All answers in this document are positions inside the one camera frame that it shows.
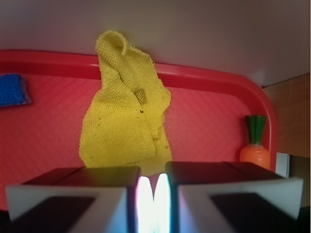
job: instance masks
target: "yellow towel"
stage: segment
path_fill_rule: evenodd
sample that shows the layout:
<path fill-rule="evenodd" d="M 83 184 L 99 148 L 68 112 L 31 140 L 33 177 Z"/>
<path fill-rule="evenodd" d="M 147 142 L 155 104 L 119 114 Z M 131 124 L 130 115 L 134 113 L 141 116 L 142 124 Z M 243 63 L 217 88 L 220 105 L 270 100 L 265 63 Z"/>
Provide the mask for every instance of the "yellow towel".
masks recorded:
<path fill-rule="evenodd" d="M 149 55 L 122 34 L 107 31 L 96 43 L 102 88 L 84 119 L 80 157 L 87 167 L 138 165 L 145 176 L 172 159 L 164 131 L 170 92 Z"/>

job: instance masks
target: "cloth fold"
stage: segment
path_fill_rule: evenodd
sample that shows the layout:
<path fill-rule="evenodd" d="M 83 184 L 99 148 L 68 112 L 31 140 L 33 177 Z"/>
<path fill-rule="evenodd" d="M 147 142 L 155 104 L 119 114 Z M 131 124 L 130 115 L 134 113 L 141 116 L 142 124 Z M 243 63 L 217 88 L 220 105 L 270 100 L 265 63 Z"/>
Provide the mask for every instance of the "cloth fold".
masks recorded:
<path fill-rule="evenodd" d="M 81 159 L 87 167 L 138 165 L 145 176 L 164 172 L 172 159 L 163 126 L 171 94 L 152 59 L 114 31 L 100 35 L 95 50 L 102 88 L 83 120 Z"/>

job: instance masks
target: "dark stain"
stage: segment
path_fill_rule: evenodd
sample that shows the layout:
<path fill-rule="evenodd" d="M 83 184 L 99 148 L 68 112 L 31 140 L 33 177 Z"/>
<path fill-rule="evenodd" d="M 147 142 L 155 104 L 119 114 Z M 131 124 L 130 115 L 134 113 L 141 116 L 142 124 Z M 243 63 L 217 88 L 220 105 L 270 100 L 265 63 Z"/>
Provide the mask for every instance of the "dark stain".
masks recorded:
<path fill-rule="evenodd" d="M 135 91 L 134 95 L 136 96 L 136 98 L 140 104 L 146 104 L 148 102 L 144 89 L 139 89 L 139 90 Z"/>

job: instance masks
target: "blue sponge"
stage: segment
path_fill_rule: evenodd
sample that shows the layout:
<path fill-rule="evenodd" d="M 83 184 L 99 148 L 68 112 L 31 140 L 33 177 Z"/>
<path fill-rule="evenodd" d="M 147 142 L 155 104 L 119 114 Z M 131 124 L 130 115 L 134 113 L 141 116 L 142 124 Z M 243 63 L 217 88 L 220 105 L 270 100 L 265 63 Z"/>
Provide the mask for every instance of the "blue sponge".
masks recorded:
<path fill-rule="evenodd" d="M 0 76 L 0 106 L 30 102 L 31 100 L 26 90 L 26 81 L 19 74 Z"/>

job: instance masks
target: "white wall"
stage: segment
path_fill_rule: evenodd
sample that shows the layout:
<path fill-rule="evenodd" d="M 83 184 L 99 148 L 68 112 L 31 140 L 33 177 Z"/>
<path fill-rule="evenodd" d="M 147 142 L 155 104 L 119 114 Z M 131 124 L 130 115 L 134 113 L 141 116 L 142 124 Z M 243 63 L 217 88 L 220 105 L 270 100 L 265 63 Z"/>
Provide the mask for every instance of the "white wall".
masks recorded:
<path fill-rule="evenodd" d="M 95 54 L 118 30 L 156 62 L 270 85 L 310 71 L 309 0 L 1 0 L 0 49 Z"/>

